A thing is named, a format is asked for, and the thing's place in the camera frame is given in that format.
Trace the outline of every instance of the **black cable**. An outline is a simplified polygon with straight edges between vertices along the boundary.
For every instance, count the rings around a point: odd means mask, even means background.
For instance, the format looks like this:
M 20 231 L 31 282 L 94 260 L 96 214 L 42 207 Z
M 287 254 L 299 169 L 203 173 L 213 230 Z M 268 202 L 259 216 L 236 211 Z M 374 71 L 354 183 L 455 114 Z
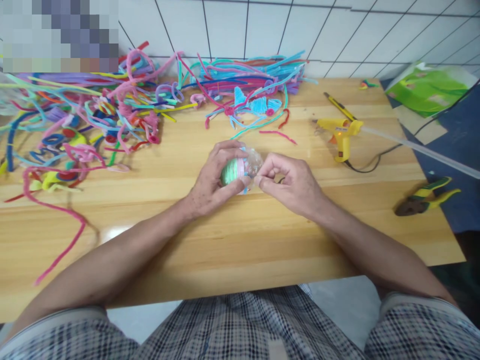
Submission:
M 459 102 L 461 102 L 463 99 L 465 99 L 471 92 L 472 90 L 478 85 L 480 84 L 480 78 L 476 81 L 476 83 L 471 87 L 469 88 L 462 96 L 460 96 L 458 98 L 457 101 L 455 101 L 452 106 L 450 106 L 449 108 L 445 109 L 444 111 L 440 112 L 439 114 L 437 114 L 436 116 L 432 117 L 429 121 L 427 121 L 426 123 L 424 123 L 422 126 L 420 126 L 420 128 L 413 134 L 413 136 L 417 136 L 418 133 L 420 131 L 422 131 L 427 125 L 433 123 L 435 120 L 438 120 L 439 117 L 441 117 L 442 115 L 445 115 L 446 113 L 448 113 L 450 110 L 452 110 Z M 397 144 L 395 146 L 392 146 L 391 148 L 388 148 L 387 150 L 375 155 L 371 160 L 370 162 L 364 166 L 364 168 L 368 167 L 371 163 L 373 163 L 376 160 L 376 163 L 375 165 L 373 166 L 373 168 L 371 168 L 370 170 L 366 170 L 366 171 L 363 171 L 363 170 L 359 170 L 355 167 L 353 167 L 353 165 L 350 163 L 350 161 L 348 160 L 345 160 L 343 163 L 345 165 L 347 165 L 350 169 L 352 169 L 354 172 L 357 172 L 357 173 L 362 173 L 362 174 L 367 174 L 367 173 L 371 173 L 372 171 L 374 171 L 380 164 L 380 159 L 382 158 L 382 155 L 385 155 L 385 154 L 388 154 L 389 152 L 395 150 L 396 148 L 399 148 L 401 147 L 402 144 Z

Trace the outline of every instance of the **hand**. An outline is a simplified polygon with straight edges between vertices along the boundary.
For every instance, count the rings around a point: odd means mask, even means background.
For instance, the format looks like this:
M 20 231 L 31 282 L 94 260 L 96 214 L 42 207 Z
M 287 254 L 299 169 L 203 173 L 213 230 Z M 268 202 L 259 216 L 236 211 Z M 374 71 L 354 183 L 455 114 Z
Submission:
M 213 213 L 228 199 L 239 194 L 250 184 L 251 179 L 248 176 L 242 176 L 227 186 L 222 186 L 220 181 L 222 169 L 230 160 L 249 156 L 240 149 L 243 146 L 245 145 L 237 140 L 227 140 L 215 144 L 205 165 L 200 170 L 195 185 L 186 197 L 194 217 Z
M 275 175 L 285 176 L 276 183 Z M 273 196 L 295 214 L 316 221 L 322 204 L 327 200 L 304 160 L 294 159 L 274 152 L 268 154 L 254 179 L 266 194 Z

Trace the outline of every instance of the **pliers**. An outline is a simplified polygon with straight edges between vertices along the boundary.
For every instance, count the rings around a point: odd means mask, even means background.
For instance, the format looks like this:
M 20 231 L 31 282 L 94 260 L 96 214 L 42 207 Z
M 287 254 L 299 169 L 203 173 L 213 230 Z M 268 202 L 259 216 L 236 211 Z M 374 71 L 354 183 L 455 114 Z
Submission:
M 412 196 L 409 196 L 405 202 L 400 204 L 400 206 L 395 210 L 395 215 L 409 216 L 415 214 L 422 214 L 428 209 L 438 208 L 441 203 L 447 201 L 453 194 L 460 193 L 461 190 L 457 188 L 444 192 L 439 197 L 430 201 L 424 201 L 424 199 L 429 196 L 433 192 L 433 190 L 441 188 L 451 181 L 451 177 L 445 176 L 438 181 L 435 181 L 418 189 Z

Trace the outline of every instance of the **right hand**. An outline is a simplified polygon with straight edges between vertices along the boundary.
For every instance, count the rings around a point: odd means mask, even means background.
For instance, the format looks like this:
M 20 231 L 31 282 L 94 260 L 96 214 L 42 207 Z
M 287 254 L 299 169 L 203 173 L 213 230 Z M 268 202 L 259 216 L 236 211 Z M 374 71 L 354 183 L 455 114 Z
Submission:
M 285 176 L 281 183 L 274 180 L 277 174 Z M 311 221 L 315 221 L 327 200 L 304 160 L 274 152 L 268 154 L 254 181 L 264 193 Z

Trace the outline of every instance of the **left hand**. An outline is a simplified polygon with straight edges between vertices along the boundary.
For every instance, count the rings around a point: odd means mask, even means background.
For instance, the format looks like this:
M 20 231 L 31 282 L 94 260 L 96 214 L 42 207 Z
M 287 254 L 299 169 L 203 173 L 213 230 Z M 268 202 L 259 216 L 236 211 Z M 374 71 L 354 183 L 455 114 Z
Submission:
M 227 140 L 215 144 L 205 165 L 200 170 L 195 185 L 185 198 L 194 217 L 212 214 L 227 200 L 248 186 L 251 181 L 248 176 L 239 177 L 227 186 L 222 186 L 220 181 L 222 169 L 230 160 L 249 156 L 240 149 L 243 146 L 245 145 L 237 140 Z

